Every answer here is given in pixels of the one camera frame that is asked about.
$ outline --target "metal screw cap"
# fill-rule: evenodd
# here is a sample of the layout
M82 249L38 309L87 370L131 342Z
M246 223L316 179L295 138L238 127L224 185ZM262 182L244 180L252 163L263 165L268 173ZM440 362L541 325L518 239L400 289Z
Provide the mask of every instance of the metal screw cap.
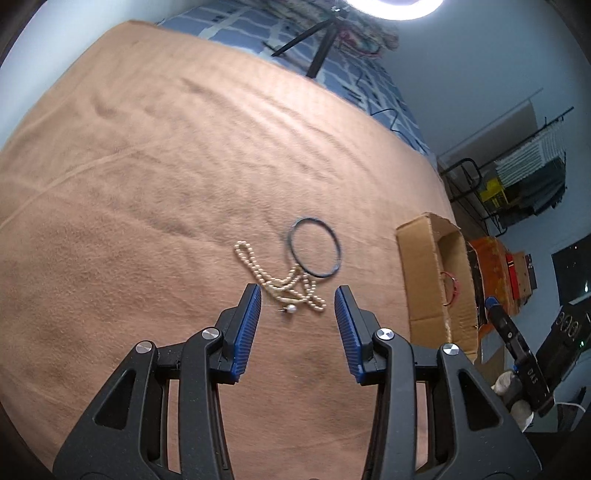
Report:
M144 340L135 346L135 351L138 353L148 353L152 349L152 342Z
M460 347L458 347L455 343L446 343L443 345L443 353L448 355L457 355L460 353Z
M220 336L220 331L214 327L206 328L204 331L201 332L201 336L206 340L213 340L214 338Z
M376 335L380 340L392 340L394 338L394 332L389 328L380 328Z

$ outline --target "black ring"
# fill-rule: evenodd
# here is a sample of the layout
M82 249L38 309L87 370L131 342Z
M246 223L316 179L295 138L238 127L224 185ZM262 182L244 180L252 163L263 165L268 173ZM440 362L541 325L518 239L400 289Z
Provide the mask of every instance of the black ring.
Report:
M308 270L304 266L304 264L302 262L300 262L300 259L297 258L297 255L296 255L296 252L295 252L294 246L293 246L293 234L296 231L296 229L298 228L298 226L300 226L302 223L315 223L316 225L320 225L332 237L332 240L335 243L335 247L336 247L336 257L337 258L336 258L335 266L333 267L333 269L329 273L314 273L311 270ZM341 263L343 255L342 255L342 250L340 248L339 239L336 238L336 233L334 232L334 230L331 227L329 227L326 223L324 223L322 220L320 220L319 218L304 217L304 218L300 218L299 220L297 220L291 226L290 231L287 234L287 246L289 247L291 255L294 258L294 260L296 261L296 263L299 264L301 269L304 272L306 272L308 275L312 275L313 277L316 277L316 278L329 278L329 277L332 277L333 275L335 275L340 269L340 263Z

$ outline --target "black tripod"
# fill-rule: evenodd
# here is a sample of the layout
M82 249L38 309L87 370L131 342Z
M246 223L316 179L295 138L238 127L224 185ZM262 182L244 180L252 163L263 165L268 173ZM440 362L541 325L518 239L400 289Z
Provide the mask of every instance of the black tripod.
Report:
M283 45L278 50L274 49L273 47L265 43L267 47L274 50L273 55L271 55L271 57L278 57L279 55L283 55L291 47L296 46L298 43L304 41L308 37L311 37L316 32L319 32L320 30L326 28L327 30L324 34L324 38L320 43L320 47L318 47L318 51L316 52L316 55L314 56L312 63L310 64L310 68L308 68L308 73L306 73L307 77L311 79L316 78L318 72L320 71L320 68L322 67L322 64L324 63L324 60L326 59L326 56L329 54L330 48L332 47L337 35L339 34L340 29L345 23L347 15L349 14L348 7L335 6L333 7L332 12L333 15L331 18L314 25L312 28L309 28L308 30L306 30L305 32L301 33L296 38L291 40L289 43Z

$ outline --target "pearl necklace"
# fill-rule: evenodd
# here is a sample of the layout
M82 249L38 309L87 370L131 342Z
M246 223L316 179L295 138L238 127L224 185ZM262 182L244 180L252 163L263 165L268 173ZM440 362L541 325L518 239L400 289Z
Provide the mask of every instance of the pearl necklace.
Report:
M251 244L239 241L234 245L234 251L238 258L252 271L252 274L256 277L257 282L261 284L261 287L269 292L277 301L287 304L285 309L280 311L295 313L297 311L297 303L307 303L317 312L323 312L326 308L326 302L314 294L316 281L310 280L309 275L301 269L299 264L295 264L291 268L286 278L275 278L265 272L258 264ZM294 289L300 280L304 284L305 295ZM283 297L282 295L285 293L290 293L294 298Z

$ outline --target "tan blanket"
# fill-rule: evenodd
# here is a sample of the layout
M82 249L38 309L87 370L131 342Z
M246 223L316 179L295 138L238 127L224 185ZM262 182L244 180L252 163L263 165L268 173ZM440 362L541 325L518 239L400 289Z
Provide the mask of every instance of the tan blanket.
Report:
M246 374L221 389L224 423L238 479L357 480L375 390L348 372L334 290L349 284L407 336L395 229L424 211L452 216L427 159L341 98L241 51L122 24L0 155L0 401L51 466L138 341L183 342L238 302L253 278L237 240L283 277L288 227L318 216L344 252L318 287L327 311L286 319L264 295Z

